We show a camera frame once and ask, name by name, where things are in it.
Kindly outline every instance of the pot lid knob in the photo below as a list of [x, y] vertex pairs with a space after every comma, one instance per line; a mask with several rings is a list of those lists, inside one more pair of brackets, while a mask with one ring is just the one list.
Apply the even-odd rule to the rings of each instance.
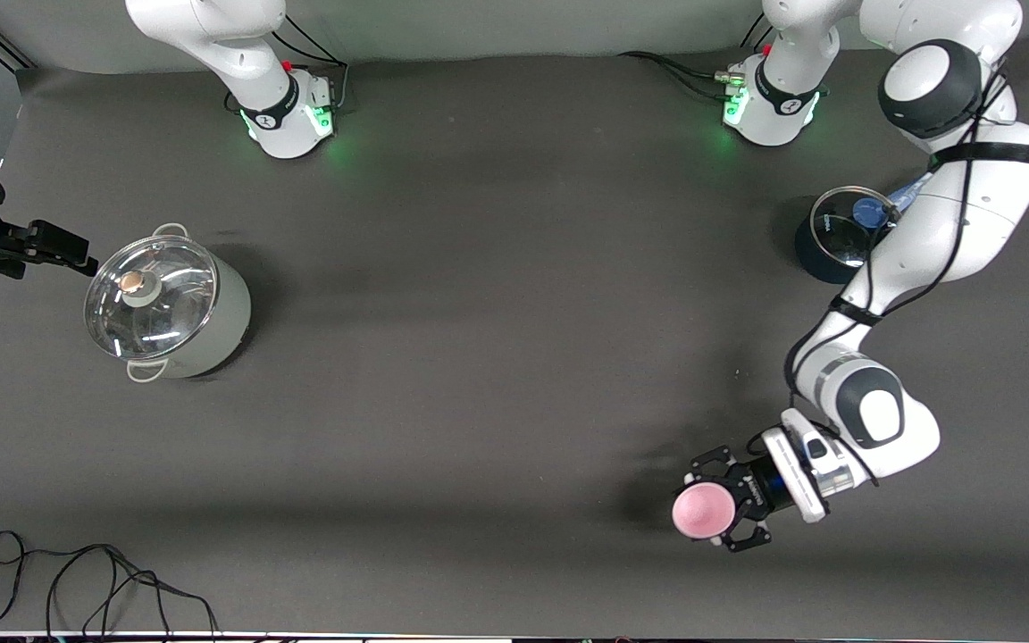
[[161, 278], [154, 273], [131, 270], [118, 277], [118, 289], [121, 290], [121, 301], [134, 308], [142, 308], [153, 303], [161, 294]]

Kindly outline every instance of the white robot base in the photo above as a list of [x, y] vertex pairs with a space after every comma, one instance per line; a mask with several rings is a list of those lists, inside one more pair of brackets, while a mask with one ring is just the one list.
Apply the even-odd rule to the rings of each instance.
[[[740, 88], [733, 88], [736, 94], [730, 97], [721, 122], [740, 132], [743, 138], [756, 145], [776, 147], [791, 142], [805, 126], [812, 122], [813, 110], [820, 101], [820, 94], [814, 94], [808, 105], [795, 101], [795, 109], [787, 115], [777, 113], [773, 103], [756, 91], [756, 68], [764, 60], [762, 53], [754, 53], [740, 63], [730, 65], [730, 73], [743, 74], [746, 83]], [[785, 102], [782, 107], [791, 109], [793, 106]]]
[[293, 159], [309, 153], [334, 131], [331, 107], [331, 85], [327, 78], [312, 76], [304, 70], [288, 75], [297, 83], [296, 105], [275, 130], [264, 130], [250, 120], [244, 111], [241, 117], [252, 138], [265, 153], [278, 159]]

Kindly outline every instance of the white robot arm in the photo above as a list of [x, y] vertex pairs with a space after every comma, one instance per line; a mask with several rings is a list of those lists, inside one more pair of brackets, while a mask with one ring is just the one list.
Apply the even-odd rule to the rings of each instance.
[[138, 29], [203, 62], [241, 103], [249, 136], [276, 158], [307, 154], [332, 133], [326, 78], [286, 69], [261, 40], [285, 0], [126, 0]]
[[[721, 448], [694, 460], [674, 524], [735, 551], [769, 541], [769, 513], [795, 504], [806, 522], [820, 521], [828, 496], [935, 451], [931, 412], [858, 350], [871, 327], [902, 306], [891, 306], [897, 297], [995, 259], [1029, 207], [1029, 126], [1016, 119], [1012, 88], [998, 71], [1022, 24], [1017, 0], [764, 0], [764, 10], [781, 34], [767, 58], [731, 69], [751, 69], [755, 81], [733, 98], [728, 126], [759, 144], [791, 141], [811, 118], [816, 87], [837, 53], [831, 25], [858, 12], [864, 36], [899, 53], [879, 102], [931, 155], [931, 177], [785, 361], [789, 389], [832, 427], [817, 428], [788, 408], [781, 426], [760, 435], [767, 455], [741, 464]], [[711, 460], [728, 466], [725, 475], [703, 472]], [[742, 519], [755, 522], [755, 532], [734, 541]]]

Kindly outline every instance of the green light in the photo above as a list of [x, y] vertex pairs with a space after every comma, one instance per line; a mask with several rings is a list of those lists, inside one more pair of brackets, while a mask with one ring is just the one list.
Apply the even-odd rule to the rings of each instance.
[[820, 92], [817, 92], [816, 96], [812, 98], [812, 106], [809, 107], [809, 115], [804, 117], [804, 123], [806, 126], [808, 126], [809, 122], [812, 122], [812, 114], [816, 112], [816, 103], [818, 102], [820, 102]]
[[354, 134], [350, 132], [346, 136], [339, 136], [323, 147], [335, 170], [351, 170], [355, 167], [355, 142], [352, 135]]
[[742, 88], [730, 99], [730, 106], [725, 109], [725, 122], [731, 126], [738, 126], [744, 114], [744, 107], [748, 106], [748, 87]]
[[248, 137], [256, 141], [256, 132], [253, 132], [253, 123], [249, 122], [247, 115], [245, 115], [245, 110], [241, 110], [241, 120], [244, 120], [245, 127], [248, 128]]
[[325, 138], [325, 136], [331, 134], [331, 117], [328, 112], [327, 107], [304, 106], [304, 113], [308, 114], [309, 122], [312, 123], [312, 130], [315, 130], [315, 134], [320, 136], [320, 138]]

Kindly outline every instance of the pot handle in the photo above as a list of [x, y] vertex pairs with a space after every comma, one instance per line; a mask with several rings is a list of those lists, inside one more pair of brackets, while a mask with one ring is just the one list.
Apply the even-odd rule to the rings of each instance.
[[[156, 369], [155, 373], [149, 376], [148, 378], [139, 378], [134, 374], [135, 369]], [[127, 362], [126, 363], [126, 373], [130, 376], [133, 382], [138, 384], [148, 384], [153, 382], [153, 380], [158, 379], [161, 376], [165, 374], [165, 369], [169, 367], [169, 358], [155, 359], [153, 362]]]
[[156, 237], [163, 234], [165, 230], [169, 230], [169, 228], [171, 227], [178, 228], [180, 230], [180, 236], [185, 237], [187, 240], [188, 238], [191, 238], [188, 236], [188, 227], [184, 227], [184, 225], [180, 223], [165, 223], [163, 225], [158, 225], [158, 228], [156, 228], [156, 230], [153, 231], [153, 236]]

